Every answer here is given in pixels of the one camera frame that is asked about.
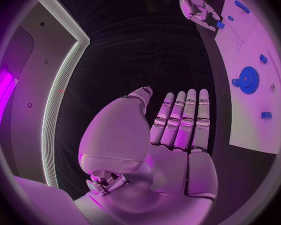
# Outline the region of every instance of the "blue gear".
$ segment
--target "blue gear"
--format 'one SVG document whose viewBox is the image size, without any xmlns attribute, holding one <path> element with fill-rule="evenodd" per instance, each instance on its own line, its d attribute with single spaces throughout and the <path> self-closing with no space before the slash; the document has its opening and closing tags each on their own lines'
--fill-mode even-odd
<svg viewBox="0 0 281 225">
<path fill-rule="evenodd" d="M 245 94 L 253 94 L 258 88 L 259 82 L 259 74 L 251 66 L 246 66 L 239 75 L 239 87 Z"/>
</svg>

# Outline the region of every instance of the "blue plastic part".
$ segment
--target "blue plastic part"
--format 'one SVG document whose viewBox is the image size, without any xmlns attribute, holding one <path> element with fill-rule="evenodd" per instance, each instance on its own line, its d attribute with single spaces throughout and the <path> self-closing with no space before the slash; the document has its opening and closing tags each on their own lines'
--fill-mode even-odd
<svg viewBox="0 0 281 225">
<path fill-rule="evenodd" d="M 255 68 L 246 66 L 240 73 L 239 78 L 232 79 L 232 84 L 235 87 L 240 87 L 240 90 L 245 94 L 253 94 L 259 86 L 259 74 Z"/>
<path fill-rule="evenodd" d="M 262 119 L 271 119 L 272 114 L 269 111 L 264 111 L 264 112 L 261 113 L 261 118 Z"/>
<path fill-rule="evenodd" d="M 242 4 L 240 1 L 235 0 L 235 5 L 244 10 L 247 14 L 250 13 L 250 9 L 247 8 L 244 4 Z"/>
<path fill-rule="evenodd" d="M 240 80 L 238 78 L 234 78 L 232 79 L 232 84 L 238 88 L 240 86 Z"/>
<path fill-rule="evenodd" d="M 266 64 L 268 62 L 268 59 L 264 56 L 264 55 L 260 55 L 259 57 L 260 61 L 262 61 L 264 64 Z"/>
<path fill-rule="evenodd" d="M 216 26 L 217 26 L 218 28 L 220 28 L 220 29 L 223 29 L 223 28 L 225 27 L 225 24 L 222 23 L 222 22 L 220 22 L 220 21 L 218 21 L 218 22 L 216 23 Z"/>
</svg>

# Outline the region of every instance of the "white panel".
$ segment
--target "white panel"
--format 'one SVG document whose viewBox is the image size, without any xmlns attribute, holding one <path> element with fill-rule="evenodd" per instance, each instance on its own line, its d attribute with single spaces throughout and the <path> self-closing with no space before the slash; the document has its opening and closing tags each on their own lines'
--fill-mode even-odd
<svg viewBox="0 0 281 225">
<path fill-rule="evenodd" d="M 235 0 L 225 0 L 222 11 L 225 27 L 220 28 L 215 37 L 225 63 L 231 92 L 230 144 L 277 154 L 281 146 L 281 61 L 268 33 L 253 12 L 243 12 L 241 19 L 244 22 L 238 23 L 240 17 L 234 13 L 235 8 L 241 10 L 235 5 Z M 241 26 L 250 19 L 257 21 L 255 25 L 250 25 L 251 29 Z M 260 61 L 261 54 L 267 57 L 267 64 Z M 258 89 L 250 95 L 231 83 L 232 79 L 239 78 L 247 66 L 255 68 L 260 79 Z M 262 112 L 271 112 L 272 119 L 262 119 Z"/>
</svg>

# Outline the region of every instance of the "robotic hand gripper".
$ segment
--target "robotic hand gripper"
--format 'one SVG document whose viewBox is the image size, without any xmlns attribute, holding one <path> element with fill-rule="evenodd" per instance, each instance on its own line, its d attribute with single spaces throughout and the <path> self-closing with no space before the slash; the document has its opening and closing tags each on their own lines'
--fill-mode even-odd
<svg viewBox="0 0 281 225">
<path fill-rule="evenodd" d="M 147 86 L 114 100 L 86 129 L 78 160 L 90 175 L 88 187 L 98 196 L 126 185 L 129 181 L 124 174 L 136 171 L 145 161 L 150 142 L 145 113 L 152 94 Z"/>
<path fill-rule="evenodd" d="M 217 21 L 220 20 L 220 17 L 205 0 L 179 0 L 179 3 L 182 13 L 187 19 L 206 29 L 216 31 L 213 26 L 209 26 L 204 20 L 206 20 L 209 13 Z"/>
</svg>

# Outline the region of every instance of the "purple light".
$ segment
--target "purple light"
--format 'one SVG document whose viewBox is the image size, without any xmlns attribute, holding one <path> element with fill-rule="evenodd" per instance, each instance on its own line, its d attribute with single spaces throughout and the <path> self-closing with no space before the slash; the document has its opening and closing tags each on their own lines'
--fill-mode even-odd
<svg viewBox="0 0 281 225">
<path fill-rule="evenodd" d="M 8 72 L 7 65 L 0 70 L 0 124 L 7 102 L 18 81 Z"/>
</svg>

